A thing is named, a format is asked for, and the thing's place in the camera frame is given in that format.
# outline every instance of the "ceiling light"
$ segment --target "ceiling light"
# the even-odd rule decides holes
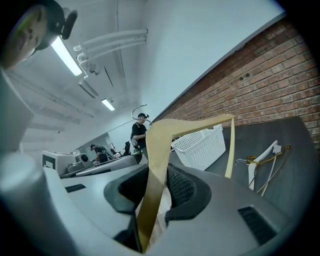
[[[61,38],[58,36],[56,40],[51,44],[52,48],[58,54],[60,59],[64,62],[64,64],[70,69],[70,71],[78,76],[82,73],[81,69],[78,67],[77,63],[71,57]]]
[[[109,101],[107,101],[106,99],[101,100],[101,102],[111,111],[114,111],[115,108],[109,103]]]

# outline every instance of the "person in black shirt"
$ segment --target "person in black shirt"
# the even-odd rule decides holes
[[[147,144],[146,144],[146,132],[147,128],[144,126],[144,122],[147,116],[144,113],[140,113],[138,115],[138,119],[132,126],[132,133],[131,137],[134,138],[139,148],[144,153],[145,157],[148,159],[148,152],[147,152]]]
[[[96,159],[100,163],[104,163],[108,161],[108,155],[107,155],[108,153],[103,146],[96,146],[92,144],[90,148],[91,148],[91,151],[94,150],[96,152]]]

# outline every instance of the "laundry basket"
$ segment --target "laundry basket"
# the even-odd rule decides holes
[[[204,171],[225,151],[226,145],[222,125],[212,129],[199,130],[171,143],[181,162],[187,166]]]

